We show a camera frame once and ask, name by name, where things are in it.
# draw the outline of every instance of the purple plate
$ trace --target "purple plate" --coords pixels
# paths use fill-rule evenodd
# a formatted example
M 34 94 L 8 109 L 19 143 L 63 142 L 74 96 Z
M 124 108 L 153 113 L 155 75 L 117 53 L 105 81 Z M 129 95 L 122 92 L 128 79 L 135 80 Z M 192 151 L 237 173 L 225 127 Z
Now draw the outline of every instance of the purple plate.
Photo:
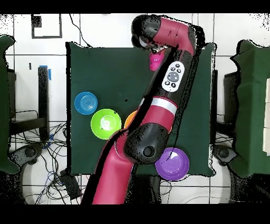
M 188 156 L 178 148 L 165 148 L 155 163 L 158 174 L 168 181 L 182 179 L 189 170 Z

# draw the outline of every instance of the green tablecloth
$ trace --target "green tablecloth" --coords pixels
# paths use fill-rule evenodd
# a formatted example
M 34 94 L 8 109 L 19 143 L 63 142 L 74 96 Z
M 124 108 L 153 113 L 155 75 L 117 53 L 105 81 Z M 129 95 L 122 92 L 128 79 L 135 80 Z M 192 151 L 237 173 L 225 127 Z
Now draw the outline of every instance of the green tablecloth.
M 71 173 L 91 174 L 106 141 L 91 132 L 92 115 L 81 115 L 74 107 L 77 94 L 89 91 L 98 99 L 97 110 L 118 112 L 122 126 L 140 104 L 153 75 L 149 69 L 149 51 L 136 48 L 71 49 Z M 211 54 L 213 44 L 202 50 L 188 106 L 184 112 L 176 147 L 190 159 L 189 174 L 213 175 L 208 167 Z M 173 145 L 174 135 L 168 141 Z M 137 173 L 158 175 L 155 165 L 139 165 Z
M 241 177 L 253 173 L 270 174 L 270 156 L 263 152 L 266 79 L 270 78 L 270 48 L 250 41 L 240 43 L 239 55 L 233 57 L 239 66 L 241 83 L 237 88 L 239 102 L 236 119 L 235 149 L 239 154 L 230 167 Z

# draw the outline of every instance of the silver band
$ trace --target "silver band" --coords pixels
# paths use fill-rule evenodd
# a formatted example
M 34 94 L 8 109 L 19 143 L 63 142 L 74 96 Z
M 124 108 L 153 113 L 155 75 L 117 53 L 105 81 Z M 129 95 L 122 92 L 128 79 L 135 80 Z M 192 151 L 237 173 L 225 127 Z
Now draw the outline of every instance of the silver band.
M 144 98 L 141 100 L 141 103 L 140 103 L 139 107 L 142 105 L 143 101 L 144 101 Z
M 177 110 L 177 107 L 173 103 L 162 98 L 153 98 L 151 105 L 163 107 L 170 111 L 173 115 L 175 115 Z

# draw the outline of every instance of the orange plate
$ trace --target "orange plate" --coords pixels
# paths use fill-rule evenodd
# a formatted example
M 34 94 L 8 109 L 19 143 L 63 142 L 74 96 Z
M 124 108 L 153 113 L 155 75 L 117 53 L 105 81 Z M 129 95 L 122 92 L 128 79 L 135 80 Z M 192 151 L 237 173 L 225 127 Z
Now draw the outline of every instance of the orange plate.
M 130 122 L 132 121 L 132 119 L 133 119 L 133 117 L 135 116 L 135 114 L 136 114 L 136 110 L 134 111 L 134 112 L 132 112 L 129 116 L 128 116 L 128 118 L 126 119 L 126 121 L 125 121 L 125 123 L 124 123 L 124 129 L 126 129 L 128 126 L 129 126 L 129 124 L 130 124 Z

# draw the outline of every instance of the blue object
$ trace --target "blue object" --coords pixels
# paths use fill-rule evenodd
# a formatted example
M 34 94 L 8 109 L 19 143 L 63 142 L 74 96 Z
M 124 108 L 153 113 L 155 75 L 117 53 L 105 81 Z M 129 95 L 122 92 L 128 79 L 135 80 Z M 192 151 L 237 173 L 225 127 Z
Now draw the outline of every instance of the blue object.
M 47 146 L 50 146 L 51 145 L 51 142 L 47 142 Z M 46 146 L 43 147 L 43 150 L 47 149 Z
M 52 73 L 51 73 L 51 69 L 48 70 L 48 77 L 50 80 L 52 80 Z
M 75 98 L 74 105 L 76 110 L 83 115 L 89 115 L 95 112 L 98 107 L 98 100 L 90 92 L 81 92 Z

